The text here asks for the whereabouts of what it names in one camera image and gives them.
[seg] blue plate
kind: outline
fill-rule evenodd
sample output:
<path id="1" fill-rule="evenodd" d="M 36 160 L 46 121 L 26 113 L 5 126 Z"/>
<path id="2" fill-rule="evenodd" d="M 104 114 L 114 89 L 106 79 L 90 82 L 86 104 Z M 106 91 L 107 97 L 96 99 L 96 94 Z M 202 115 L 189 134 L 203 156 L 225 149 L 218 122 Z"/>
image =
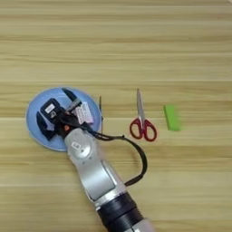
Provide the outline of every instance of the blue plate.
<path id="1" fill-rule="evenodd" d="M 94 123 L 92 124 L 92 129 L 97 131 L 101 127 L 102 123 L 102 115 L 98 105 L 88 94 L 76 89 L 67 89 L 71 90 L 82 102 L 88 102 L 94 120 Z M 57 135 L 54 138 L 52 138 L 52 140 L 48 141 L 40 132 L 40 129 L 36 122 L 36 113 L 40 110 L 42 105 L 44 105 L 50 98 L 55 98 L 64 108 L 67 108 L 71 104 L 71 100 L 65 95 L 62 88 L 55 88 L 44 91 L 38 94 L 29 103 L 26 112 L 26 125 L 28 130 L 30 131 L 30 135 L 41 145 L 51 150 L 66 151 L 67 149 L 61 136 Z M 49 129 L 52 129 L 53 125 L 46 118 L 44 119 Z"/>

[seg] red scissor handle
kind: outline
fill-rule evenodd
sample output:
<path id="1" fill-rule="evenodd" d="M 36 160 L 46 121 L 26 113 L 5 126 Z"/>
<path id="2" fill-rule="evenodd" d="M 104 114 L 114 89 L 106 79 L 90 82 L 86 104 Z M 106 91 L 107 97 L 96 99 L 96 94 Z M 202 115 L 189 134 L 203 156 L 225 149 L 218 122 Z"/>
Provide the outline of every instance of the red scissor handle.
<path id="1" fill-rule="evenodd" d="M 139 134 L 135 134 L 133 132 L 133 128 L 137 126 L 138 128 L 138 131 L 139 131 Z M 142 127 L 141 127 L 141 122 L 140 120 L 137 118 L 135 119 L 131 124 L 130 124 L 130 134 L 132 135 L 132 137 L 134 137 L 135 139 L 137 140 L 140 140 L 142 138 L 142 134 L 143 134 L 143 131 L 142 131 Z"/>
<path id="2" fill-rule="evenodd" d="M 148 130 L 153 131 L 153 137 L 149 137 Z M 146 141 L 154 141 L 157 138 L 156 128 L 148 120 L 144 121 L 144 129 L 143 129 L 142 133 L 144 134 L 144 138 L 145 138 Z"/>

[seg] black cable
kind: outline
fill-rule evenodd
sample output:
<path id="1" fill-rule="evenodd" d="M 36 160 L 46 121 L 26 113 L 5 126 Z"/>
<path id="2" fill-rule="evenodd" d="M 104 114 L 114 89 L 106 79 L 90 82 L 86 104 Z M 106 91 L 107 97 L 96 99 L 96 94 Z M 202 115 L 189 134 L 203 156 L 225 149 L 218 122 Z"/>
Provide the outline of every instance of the black cable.
<path id="1" fill-rule="evenodd" d="M 103 134 L 103 133 L 99 133 L 99 132 L 93 130 L 89 126 L 89 124 L 87 124 L 87 123 L 84 123 L 84 125 L 80 125 L 78 122 L 75 123 L 74 121 L 72 121 L 72 122 L 65 121 L 63 119 L 63 116 L 64 116 L 64 114 L 61 115 L 61 117 L 59 117 L 59 120 L 60 120 L 61 123 L 65 124 L 65 125 L 72 126 L 74 128 L 80 128 L 80 129 L 82 129 L 84 131 L 88 131 L 97 140 L 102 140 L 102 141 L 124 140 L 124 141 L 127 141 L 129 144 L 131 144 L 136 149 L 136 151 L 140 154 L 140 158 L 141 158 L 141 162 L 142 162 L 142 170 L 141 170 L 140 175 L 138 175 L 135 178 L 130 179 L 129 181 L 127 181 L 125 183 L 125 186 L 134 185 L 143 178 L 143 176 L 145 175 L 145 173 L 147 172 L 147 169 L 148 169 L 148 161 L 147 161 L 146 154 L 145 154 L 144 150 L 141 148 L 141 146 L 139 146 L 134 141 L 129 140 L 124 135 L 122 135 L 122 136 L 111 136 L 111 135 L 106 135 L 106 134 Z"/>

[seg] silver robot arm segment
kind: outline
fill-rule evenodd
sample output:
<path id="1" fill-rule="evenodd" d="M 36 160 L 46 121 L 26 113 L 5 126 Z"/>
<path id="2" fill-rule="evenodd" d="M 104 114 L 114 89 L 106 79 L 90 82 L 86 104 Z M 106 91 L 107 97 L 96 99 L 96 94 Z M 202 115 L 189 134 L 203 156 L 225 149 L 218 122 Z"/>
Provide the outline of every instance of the silver robot arm segment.
<path id="1" fill-rule="evenodd" d="M 82 129 L 64 140 L 84 191 L 109 232 L 154 232 L 114 169 L 103 158 L 97 140 Z"/>

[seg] green block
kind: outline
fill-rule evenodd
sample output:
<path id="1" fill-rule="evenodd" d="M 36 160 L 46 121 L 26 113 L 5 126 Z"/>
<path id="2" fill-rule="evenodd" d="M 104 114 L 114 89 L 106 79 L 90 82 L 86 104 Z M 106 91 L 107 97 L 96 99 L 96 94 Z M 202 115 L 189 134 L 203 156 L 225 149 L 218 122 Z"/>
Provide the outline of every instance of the green block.
<path id="1" fill-rule="evenodd" d="M 180 131 L 180 122 L 174 105 L 165 105 L 164 113 L 169 131 Z"/>

